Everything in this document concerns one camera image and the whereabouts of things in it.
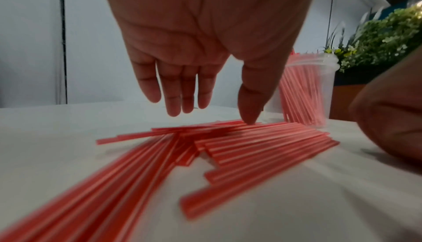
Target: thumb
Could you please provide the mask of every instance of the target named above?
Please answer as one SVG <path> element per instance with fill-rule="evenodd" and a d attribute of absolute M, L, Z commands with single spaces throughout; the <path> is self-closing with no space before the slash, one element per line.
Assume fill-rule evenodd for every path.
<path fill-rule="evenodd" d="M 282 47 L 262 58 L 244 62 L 237 106 L 245 123 L 254 124 L 272 97 L 290 51 L 291 48 Z"/>

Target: hand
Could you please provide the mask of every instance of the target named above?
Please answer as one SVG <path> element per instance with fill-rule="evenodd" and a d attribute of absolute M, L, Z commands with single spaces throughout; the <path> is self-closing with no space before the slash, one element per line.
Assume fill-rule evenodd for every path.
<path fill-rule="evenodd" d="M 177 116 L 209 105 L 215 79 L 233 54 L 244 61 L 238 107 L 254 123 L 271 98 L 311 0 L 108 0 L 139 86 Z"/>
<path fill-rule="evenodd" d="M 369 83 L 351 113 L 387 153 L 422 161 L 422 46 Z"/>

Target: black pot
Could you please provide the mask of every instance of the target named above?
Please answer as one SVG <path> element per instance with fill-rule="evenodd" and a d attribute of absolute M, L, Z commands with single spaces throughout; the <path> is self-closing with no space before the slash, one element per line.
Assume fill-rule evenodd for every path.
<path fill-rule="evenodd" d="M 335 73 L 334 86 L 366 85 L 393 65 L 360 65 Z"/>

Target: black vertical line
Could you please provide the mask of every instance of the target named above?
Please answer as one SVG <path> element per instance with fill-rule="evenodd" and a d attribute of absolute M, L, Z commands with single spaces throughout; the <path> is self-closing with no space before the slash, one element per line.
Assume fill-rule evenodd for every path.
<path fill-rule="evenodd" d="M 328 30 L 327 30 L 327 40 L 330 37 L 330 27 L 331 27 L 331 16 L 333 14 L 333 4 L 334 4 L 334 0 L 331 0 L 331 8 L 330 8 L 330 18 L 328 19 Z"/>
<path fill-rule="evenodd" d="M 66 63 L 66 18 L 65 18 L 65 0 L 60 0 L 60 9 L 62 15 L 62 46 L 63 46 L 63 64 L 65 78 L 65 94 L 67 104 L 67 63 Z"/>

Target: clear plastic cup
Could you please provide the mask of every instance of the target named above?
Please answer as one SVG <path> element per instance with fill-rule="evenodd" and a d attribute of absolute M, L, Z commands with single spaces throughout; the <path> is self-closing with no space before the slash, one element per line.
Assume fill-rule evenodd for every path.
<path fill-rule="evenodd" d="M 285 120 L 317 128 L 325 127 L 325 119 L 330 115 L 335 72 L 340 68 L 337 62 L 338 59 L 333 54 L 291 55 L 280 87 L 264 107 L 261 122 Z"/>

